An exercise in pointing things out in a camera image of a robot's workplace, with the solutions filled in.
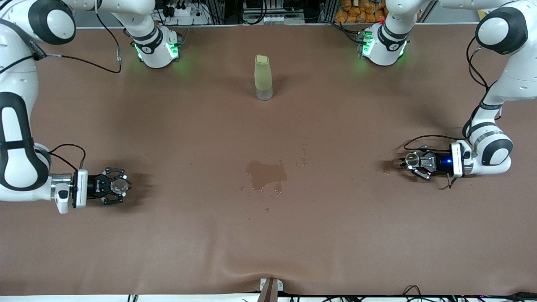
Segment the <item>brown table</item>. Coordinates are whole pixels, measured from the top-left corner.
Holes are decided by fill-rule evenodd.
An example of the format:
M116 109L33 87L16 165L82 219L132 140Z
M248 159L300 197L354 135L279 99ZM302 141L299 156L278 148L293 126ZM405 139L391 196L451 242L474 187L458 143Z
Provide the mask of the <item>brown table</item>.
M537 291L537 103L505 106L499 124L516 147L503 175L443 190L445 178L390 169L408 139L459 135L483 94L465 61L473 31L418 26L386 68L328 26L195 28L161 70L120 31L119 75L38 62L36 142L80 144L90 173L125 168L133 190L67 215L0 203L0 294L244 292L261 277L301 294ZM48 50L115 64L105 31ZM269 102L255 98L256 54L271 60ZM492 82L505 61L482 51L475 65ZM275 183L252 189L252 161L285 166L259 168L285 173L279 197Z

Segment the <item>gray floor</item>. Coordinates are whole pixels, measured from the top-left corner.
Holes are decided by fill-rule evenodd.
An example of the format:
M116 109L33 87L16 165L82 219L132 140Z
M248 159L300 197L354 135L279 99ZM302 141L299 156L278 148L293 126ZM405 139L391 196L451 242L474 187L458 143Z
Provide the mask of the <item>gray floor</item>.
M100 13L99 16L106 26L121 26L121 24L110 14ZM77 11L75 13L77 27L101 27L95 13L92 11ZM477 11L445 9L437 5L429 15L427 23L466 23L479 22Z

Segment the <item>bottle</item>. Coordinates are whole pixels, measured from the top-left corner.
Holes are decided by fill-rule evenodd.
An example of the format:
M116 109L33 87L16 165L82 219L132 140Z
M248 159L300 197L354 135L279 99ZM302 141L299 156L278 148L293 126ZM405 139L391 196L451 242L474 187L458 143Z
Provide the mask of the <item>bottle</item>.
M256 83L256 95L260 100L272 98L272 72L270 70L269 57L256 55L256 68L253 72Z

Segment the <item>table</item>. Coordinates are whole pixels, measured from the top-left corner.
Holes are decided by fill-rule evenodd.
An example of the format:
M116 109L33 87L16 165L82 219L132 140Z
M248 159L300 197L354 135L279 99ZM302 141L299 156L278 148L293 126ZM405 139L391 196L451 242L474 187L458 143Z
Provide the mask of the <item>table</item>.
M460 134L484 93L467 72L473 32L417 26L385 68L330 26L192 28L180 62L161 70L120 31L119 75L38 62L35 141L82 145L91 174L125 168L133 189L121 205L66 215L0 203L0 294L246 292L262 277L296 294L537 291L537 103L505 105L505 174L447 190L445 178L391 168L411 138ZM47 51L116 64L105 31ZM255 98L256 54L271 60L268 102ZM506 59L481 51L474 62L492 82ZM281 188L253 190L249 164L254 185Z

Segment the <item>brown tabletop surface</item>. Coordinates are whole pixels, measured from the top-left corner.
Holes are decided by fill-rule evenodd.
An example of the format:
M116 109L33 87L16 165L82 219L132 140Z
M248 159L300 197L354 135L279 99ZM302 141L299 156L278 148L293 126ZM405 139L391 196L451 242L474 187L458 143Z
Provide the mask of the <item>brown tabletop surface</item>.
M193 28L160 70L121 31L119 75L37 62L35 141L79 144L91 174L125 168L133 189L66 215L0 203L0 294L245 292L262 277L298 294L537 291L537 103L505 106L505 174L447 190L444 177L390 168L411 138L459 136L484 93L465 58L474 28L417 26L384 68L330 26ZM105 31L47 50L117 64ZM270 58L268 102L255 97L256 54ZM506 59L484 50L474 62L490 83Z

